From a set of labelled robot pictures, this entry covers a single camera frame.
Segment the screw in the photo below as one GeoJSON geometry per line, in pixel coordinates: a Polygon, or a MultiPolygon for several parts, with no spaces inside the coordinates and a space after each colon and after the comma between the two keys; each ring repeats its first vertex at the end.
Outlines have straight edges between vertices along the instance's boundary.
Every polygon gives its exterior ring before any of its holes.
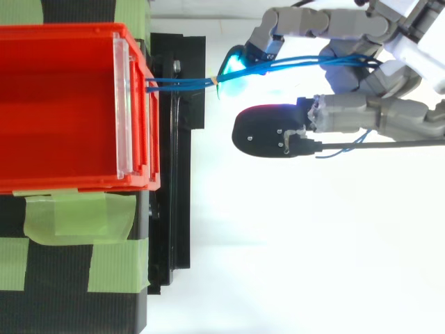
{"type": "Polygon", "coordinates": [[[179,74],[181,72],[181,62],[180,61],[173,62],[173,72],[175,74],[179,74]]]}

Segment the red plastic bin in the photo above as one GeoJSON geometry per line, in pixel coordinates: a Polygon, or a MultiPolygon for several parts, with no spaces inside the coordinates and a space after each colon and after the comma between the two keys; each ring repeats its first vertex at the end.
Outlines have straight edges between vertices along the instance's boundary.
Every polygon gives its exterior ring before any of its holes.
{"type": "Polygon", "coordinates": [[[159,96],[125,25],[2,26],[0,50],[0,192],[160,187],[159,96]]]}

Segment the blue cable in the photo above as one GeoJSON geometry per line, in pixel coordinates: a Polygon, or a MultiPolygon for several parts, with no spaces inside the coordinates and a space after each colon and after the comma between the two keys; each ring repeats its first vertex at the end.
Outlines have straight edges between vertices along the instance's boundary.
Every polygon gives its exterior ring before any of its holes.
{"type": "MultiPolygon", "coordinates": [[[[361,136],[360,138],[358,138],[355,142],[354,142],[354,144],[361,144],[361,143],[363,143],[365,140],[366,140],[366,137],[370,134],[372,132],[372,130],[368,130],[368,131],[366,131],[366,133],[363,135],[363,136],[361,136]]],[[[334,153],[334,154],[332,154],[332,155],[328,155],[328,156],[326,156],[326,157],[316,157],[316,159],[331,159],[331,158],[335,158],[335,157],[338,157],[340,154],[342,154],[342,153],[348,153],[348,152],[351,152],[351,151],[353,151],[354,150],[354,148],[345,148],[345,149],[343,149],[343,150],[341,150],[341,151],[338,151],[337,153],[334,153]]]]}
{"type": "MultiPolygon", "coordinates": [[[[379,61],[372,57],[354,54],[346,57],[329,57],[329,56],[299,56],[293,58],[285,58],[277,61],[271,61],[268,63],[262,63],[255,65],[244,70],[231,72],[227,74],[222,74],[217,76],[216,80],[218,83],[223,83],[229,80],[238,79],[251,74],[265,74],[267,72],[276,72],[280,70],[286,70],[289,68],[309,66],[309,65],[333,65],[333,66],[351,66],[351,67],[371,67],[375,68],[379,65],[379,61]],[[317,60],[317,61],[306,61],[301,63],[292,63],[286,65],[278,65],[279,63],[287,63],[291,61],[301,61],[301,60],[317,60]]],[[[170,83],[172,85],[164,87],[149,87],[148,92],[154,91],[188,91],[188,90],[199,90],[214,86],[213,80],[211,78],[206,79],[148,79],[147,81],[156,81],[159,83],[170,83]]]]}

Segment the white wall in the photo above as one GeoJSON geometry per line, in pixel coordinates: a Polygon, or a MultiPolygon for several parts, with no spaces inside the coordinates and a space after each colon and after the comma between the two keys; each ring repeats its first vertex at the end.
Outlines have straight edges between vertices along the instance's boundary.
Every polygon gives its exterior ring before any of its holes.
{"type": "MultiPolygon", "coordinates": [[[[271,7],[290,6],[298,0],[154,0],[151,2],[155,18],[212,17],[260,19],[271,7]]],[[[353,0],[317,0],[317,6],[355,6],[353,0]]]]}
{"type": "MultiPolygon", "coordinates": [[[[212,75],[255,24],[156,19],[153,28],[206,34],[212,75]]],[[[324,44],[292,40],[282,56],[324,44]]],[[[207,91],[206,129],[193,134],[192,269],[149,297],[146,333],[445,333],[445,149],[326,161],[241,154],[231,133],[246,106],[330,93],[317,68],[282,78],[282,97],[219,101],[207,91]]],[[[426,83],[411,97],[439,101],[426,83]]]]}

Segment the green tape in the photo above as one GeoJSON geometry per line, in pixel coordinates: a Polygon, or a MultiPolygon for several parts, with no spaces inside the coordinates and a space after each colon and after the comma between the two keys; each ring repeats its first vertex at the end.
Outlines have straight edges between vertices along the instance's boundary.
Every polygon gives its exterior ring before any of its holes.
{"type": "Polygon", "coordinates": [[[0,290],[24,291],[29,239],[0,238],[0,290]]]}
{"type": "Polygon", "coordinates": [[[124,23],[135,39],[145,39],[147,0],[117,0],[115,22],[124,23]]]}
{"type": "Polygon", "coordinates": [[[105,193],[52,195],[56,235],[108,233],[105,193]]]}
{"type": "Polygon", "coordinates": [[[148,239],[94,245],[88,292],[138,294],[148,285],[148,239]]]}
{"type": "Polygon", "coordinates": [[[152,9],[150,8],[150,1],[148,6],[145,6],[145,45],[148,52],[150,52],[150,34],[152,32],[152,9]]]}
{"type": "Polygon", "coordinates": [[[79,191],[77,189],[32,190],[32,191],[13,191],[13,195],[15,197],[25,197],[25,196],[57,195],[57,194],[78,193],[78,192],[79,191]]]}
{"type": "Polygon", "coordinates": [[[24,233],[45,246],[123,243],[135,212],[136,196],[74,193],[27,197],[24,233]]]}
{"type": "Polygon", "coordinates": [[[40,0],[0,0],[0,25],[43,24],[40,0]]]}

